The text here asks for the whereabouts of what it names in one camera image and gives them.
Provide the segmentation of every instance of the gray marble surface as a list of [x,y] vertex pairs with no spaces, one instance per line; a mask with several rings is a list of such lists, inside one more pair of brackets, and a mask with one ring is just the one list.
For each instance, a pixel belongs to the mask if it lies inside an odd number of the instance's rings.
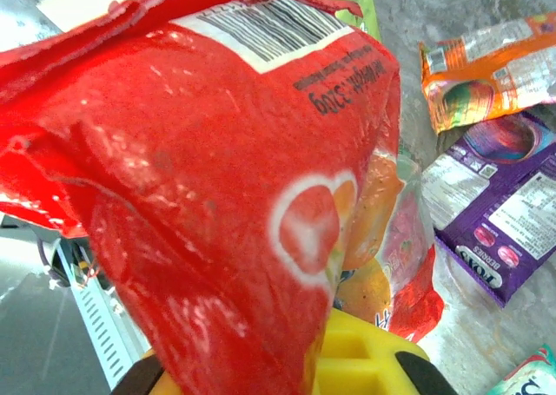
[[[35,8],[37,1],[0,0],[0,50],[57,33]],[[501,21],[556,10],[556,0],[375,0],[375,5],[383,42],[401,65],[402,139],[423,166],[453,143],[461,131],[437,137],[430,128],[420,92],[418,41],[432,43]],[[446,311],[421,345],[460,395],[486,393],[543,343],[556,348],[554,258],[504,310],[440,249],[434,283],[446,301]]]

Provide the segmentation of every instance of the purple wrapper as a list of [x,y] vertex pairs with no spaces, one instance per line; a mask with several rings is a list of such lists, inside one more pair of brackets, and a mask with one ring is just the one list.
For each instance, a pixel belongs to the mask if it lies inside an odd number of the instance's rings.
[[423,174],[437,238],[501,306],[556,252],[555,141],[527,112],[508,115]]

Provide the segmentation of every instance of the barcode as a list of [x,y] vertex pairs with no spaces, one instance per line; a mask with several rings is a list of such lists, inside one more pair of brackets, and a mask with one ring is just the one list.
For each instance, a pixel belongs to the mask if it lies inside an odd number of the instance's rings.
[[494,174],[496,174],[496,171],[498,171],[498,169],[495,166],[486,165],[483,169],[481,169],[479,174],[487,179],[490,179]]
[[427,54],[428,68],[431,74],[447,70],[446,57],[443,48],[437,48]]
[[353,31],[333,15],[295,0],[231,2],[174,23],[222,43],[259,72],[322,49]]
[[501,68],[498,71],[495,71],[493,75],[495,80],[501,80],[502,78],[507,77],[507,70],[505,68]]

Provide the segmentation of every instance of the pink candy image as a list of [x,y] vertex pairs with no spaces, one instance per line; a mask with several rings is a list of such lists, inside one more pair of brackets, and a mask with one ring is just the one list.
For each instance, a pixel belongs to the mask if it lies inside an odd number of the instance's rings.
[[479,241],[479,243],[483,246],[490,247],[496,241],[494,234],[490,233],[484,227],[477,227],[473,232],[475,239]]
[[518,255],[508,246],[500,246],[498,249],[498,255],[509,267],[516,267],[520,263]]

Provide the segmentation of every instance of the metal grate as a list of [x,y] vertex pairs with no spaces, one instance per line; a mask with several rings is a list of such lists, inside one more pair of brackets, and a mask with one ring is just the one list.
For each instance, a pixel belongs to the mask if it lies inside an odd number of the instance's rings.
[[71,292],[112,390],[129,368],[149,349],[149,342],[127,313],[114,313],[110,306],[110,297],[103,291],[96,278],[91,278],[85,288],[75,283],[73,265],[66,257],[71,254],[68,242],[60,240],[57,250],[60,252],[63,268],[72,282]]

